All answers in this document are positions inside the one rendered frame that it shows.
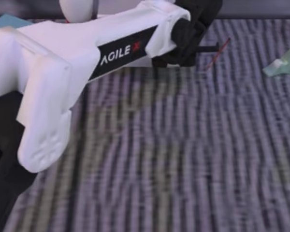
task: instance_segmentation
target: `crumpled paper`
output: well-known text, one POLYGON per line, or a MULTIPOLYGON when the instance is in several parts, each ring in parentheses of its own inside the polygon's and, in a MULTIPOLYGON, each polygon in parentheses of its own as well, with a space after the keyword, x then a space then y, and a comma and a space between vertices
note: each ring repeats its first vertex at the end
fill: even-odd
POLYGON ((274 60, 269 66, 263 68, 268 77, 280 74, 290 74, 290 49, 280 58, 274 60))

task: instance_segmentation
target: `striped fabric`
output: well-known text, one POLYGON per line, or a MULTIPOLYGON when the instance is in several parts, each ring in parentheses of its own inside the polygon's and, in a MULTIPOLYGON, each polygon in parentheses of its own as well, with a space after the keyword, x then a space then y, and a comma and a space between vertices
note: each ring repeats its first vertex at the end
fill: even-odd
POLYGON ((290 20, 218 20, 209 71, 125 68, 87 86, 70 145, 5 232, 290 232, 290 20))

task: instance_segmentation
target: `agile x logo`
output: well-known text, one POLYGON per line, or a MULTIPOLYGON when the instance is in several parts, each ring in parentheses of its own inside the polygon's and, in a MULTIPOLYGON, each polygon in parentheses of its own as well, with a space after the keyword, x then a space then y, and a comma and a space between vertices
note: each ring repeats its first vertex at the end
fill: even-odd
POLYGON ((119 58, 125 57, 129 55, 131 52, 134 53, 140 49, 140 46, 141 46, 141 41, 138 41, 138 42, 135 42, 132 46, 129 44, 125 46, 124 48, 119 48, 115 51, 112 51, 108 55, 103 56, 100 66, 102 66, 103 64, 108 64, 109 62, 112 62, 119 58))

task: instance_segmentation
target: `gray striped surface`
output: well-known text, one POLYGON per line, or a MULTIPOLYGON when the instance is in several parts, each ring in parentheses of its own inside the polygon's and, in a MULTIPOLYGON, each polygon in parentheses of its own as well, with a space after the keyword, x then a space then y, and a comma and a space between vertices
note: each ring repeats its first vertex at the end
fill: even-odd
POLYGON ((5 232, 290 232, 290 20, 218 20, 193 69, 125 68, 87 86, 60 161, 5 232))

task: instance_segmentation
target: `white object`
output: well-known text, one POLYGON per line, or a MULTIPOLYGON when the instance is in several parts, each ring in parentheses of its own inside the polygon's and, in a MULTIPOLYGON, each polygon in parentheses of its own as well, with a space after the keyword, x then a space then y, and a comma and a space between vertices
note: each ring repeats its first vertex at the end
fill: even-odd
POLYGON ((20 164, 37 173, 62 155, 70 136, 71 111, 99 63, 100 45, 157 26, 145 50, 149 57, 175 48, 171 31, 190 14, 164 1, 81 24, 46 21, 0 29, 0 96, 23 93, 17 120, 25 131, 20 164))
POLYGON ((91 20, 94 0, 59 0, 63 15, 70 23, 91 20))

